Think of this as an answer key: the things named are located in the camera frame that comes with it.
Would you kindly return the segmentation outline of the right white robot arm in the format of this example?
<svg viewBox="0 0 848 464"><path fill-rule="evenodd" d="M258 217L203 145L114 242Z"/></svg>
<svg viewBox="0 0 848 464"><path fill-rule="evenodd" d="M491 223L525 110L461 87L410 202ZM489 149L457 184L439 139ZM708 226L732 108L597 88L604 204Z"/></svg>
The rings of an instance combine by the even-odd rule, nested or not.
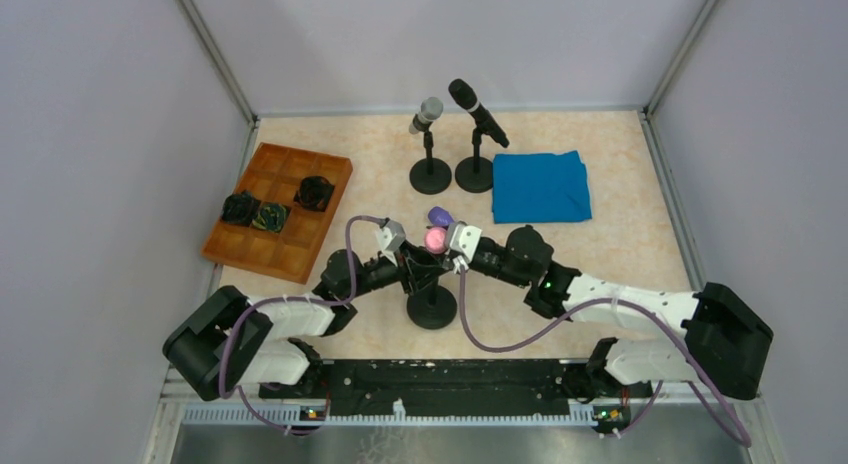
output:
<svg viewBox="0 0 848 464"><path fill-rule="evenodd" d="M700 291L670 292L596 278L555 262L553 247L530 225L513 230L503 245L462 222L444 233L456 273L526 289L524 302L539 316L644 334L601 339L590 359L601 377L622 385L702 382L732 399L757 396L774 332L728 286L708 282Z"/></svg>

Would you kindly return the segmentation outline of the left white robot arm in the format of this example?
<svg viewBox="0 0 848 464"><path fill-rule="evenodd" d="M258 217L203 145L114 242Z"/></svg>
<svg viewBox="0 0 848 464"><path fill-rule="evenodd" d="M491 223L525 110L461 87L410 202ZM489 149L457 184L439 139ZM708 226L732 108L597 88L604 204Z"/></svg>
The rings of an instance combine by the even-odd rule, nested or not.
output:
<svg viewBox="0 0 848 464"><path fill-rule="evenodd" d="M306 294L252 299L221 287L166 338L162 353L204 401L246 385L298 385L319 361L302 338L339 333L357 314L354 299L367 293L392 285L423 290L453 269L455 255L404 242L361 262L342 249Z"/></svg>

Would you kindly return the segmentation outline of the pink microphone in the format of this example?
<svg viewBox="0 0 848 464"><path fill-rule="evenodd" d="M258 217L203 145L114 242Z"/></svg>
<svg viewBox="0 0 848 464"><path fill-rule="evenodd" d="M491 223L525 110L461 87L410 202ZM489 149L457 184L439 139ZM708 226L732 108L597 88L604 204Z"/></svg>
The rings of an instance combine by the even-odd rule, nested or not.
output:
<svg viewBox="0 0 848 464"><path fill-rule="evenodd" d="M443 254L448 249L447 230L442 227L430 227L424 236L424 246L432 254Z"/></svg>

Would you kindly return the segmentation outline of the black microphone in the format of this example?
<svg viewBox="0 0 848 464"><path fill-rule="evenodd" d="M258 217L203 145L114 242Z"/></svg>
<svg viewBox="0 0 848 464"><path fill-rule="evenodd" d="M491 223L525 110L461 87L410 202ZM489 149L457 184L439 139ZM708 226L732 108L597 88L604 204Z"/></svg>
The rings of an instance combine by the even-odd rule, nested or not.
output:
<svg viewBox="0 0 848 464"><path fill-rule="evenodd" d="M474 120L476 126L483 130L494 142L502 148L508 148L510 141L497 123L491 112L481 103L473 88L463 79L456 78L448 86L448 92L454 102L465 110Z"/></svg>

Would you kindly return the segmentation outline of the silver grey microphone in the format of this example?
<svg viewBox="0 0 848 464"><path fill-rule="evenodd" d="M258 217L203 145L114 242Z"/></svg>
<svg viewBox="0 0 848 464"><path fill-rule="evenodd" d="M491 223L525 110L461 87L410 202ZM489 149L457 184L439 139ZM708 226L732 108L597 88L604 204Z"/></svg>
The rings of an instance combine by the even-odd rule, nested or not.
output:
<svg viewBox="0 0 848 464"><path fill-rule="evenodd" d="M431 125L438 120L444 112L444 104L438 97L428 97L422 101L419 111L413 116L408 127L410 134L426 133Z"/></svg>

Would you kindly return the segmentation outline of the black mic stand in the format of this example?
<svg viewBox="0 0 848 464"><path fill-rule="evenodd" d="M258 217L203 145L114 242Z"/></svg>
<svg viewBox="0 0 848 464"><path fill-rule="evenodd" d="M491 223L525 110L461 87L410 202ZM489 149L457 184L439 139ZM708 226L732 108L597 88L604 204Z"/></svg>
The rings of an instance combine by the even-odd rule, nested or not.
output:
<svg viewBox="0 0 848 464"><path fill-rule="evenodd" d="M493 188L493 163L481 156L480 147L485 132L476 127L472 132L473 153L460 161L454 172L458 186L469 193L483 193Z"/></svg>
<svg viewBox="0 0 848 464"><path fill-rule="evenodd" d="M431 131L423 133L423 148L425 157L410 169L410 184L421 194L439 194L451 185L452 169L444 160L433 155L434 139Z"/></svg>
<svg viewBox="0 0 848 464"><path fill-rule="evenodd" d="M458 312L458 303L454 294L436 277L407 295L406 312L416 326L425 330L438 330L453 322Z"/></svg>

